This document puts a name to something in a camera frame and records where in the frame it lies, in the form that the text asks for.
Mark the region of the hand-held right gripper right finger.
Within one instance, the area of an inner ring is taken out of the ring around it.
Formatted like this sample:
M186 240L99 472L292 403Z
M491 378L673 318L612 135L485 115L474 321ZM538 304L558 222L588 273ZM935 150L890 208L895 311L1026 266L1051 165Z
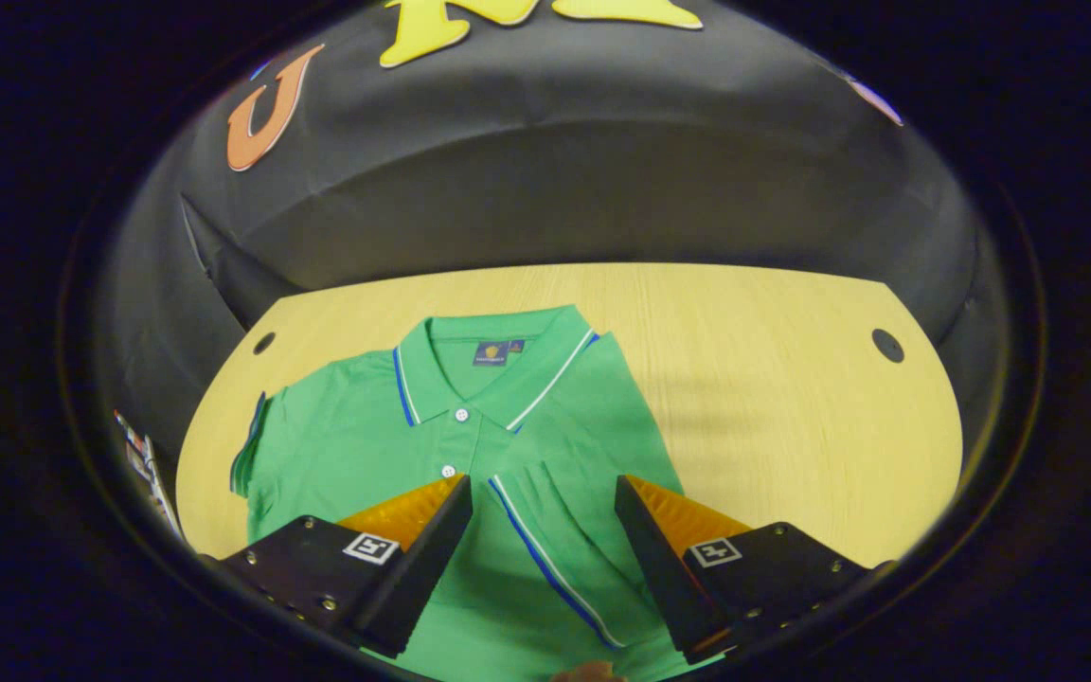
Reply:
M892 567L854 562L784 521L750 527L642 476L618 477L615 511L691 665L762 655Z

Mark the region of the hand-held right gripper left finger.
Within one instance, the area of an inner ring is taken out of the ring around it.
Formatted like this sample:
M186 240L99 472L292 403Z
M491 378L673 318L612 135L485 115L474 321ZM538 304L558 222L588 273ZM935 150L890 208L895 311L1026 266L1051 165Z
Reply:
M299 515L220 565L309 626L397 657L472 515L471 477L446 476L341 521Z

